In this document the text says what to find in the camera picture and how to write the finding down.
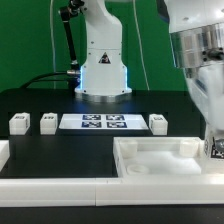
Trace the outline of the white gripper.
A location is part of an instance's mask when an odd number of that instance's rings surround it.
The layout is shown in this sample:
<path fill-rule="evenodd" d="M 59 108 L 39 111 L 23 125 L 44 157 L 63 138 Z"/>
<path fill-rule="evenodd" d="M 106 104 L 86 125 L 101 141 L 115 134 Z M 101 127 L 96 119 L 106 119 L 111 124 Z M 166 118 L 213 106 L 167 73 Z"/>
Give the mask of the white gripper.
<path fill-rule="evenodd" d="M 224 139 L 224 64 L 184 70 L 192 101 L 203 115 L 210 134 Z"/>

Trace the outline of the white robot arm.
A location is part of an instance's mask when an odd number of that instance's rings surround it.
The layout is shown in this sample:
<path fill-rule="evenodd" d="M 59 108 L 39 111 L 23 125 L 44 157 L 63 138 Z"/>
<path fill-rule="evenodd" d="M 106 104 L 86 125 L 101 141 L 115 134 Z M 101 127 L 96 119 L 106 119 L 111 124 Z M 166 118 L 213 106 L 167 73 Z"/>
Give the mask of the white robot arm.
<path fill-rule="evenodd" d="M 122 25 L 107 0 L 83 0 L 87 58 L 75 92 L 91 98 L 127 94 L 121 59 Z M 160 0 L 169 23 L 174 65 L 184 72 L 190 96 L 206 121 L 207 134 L 224 139 L 224 0 Z"/>

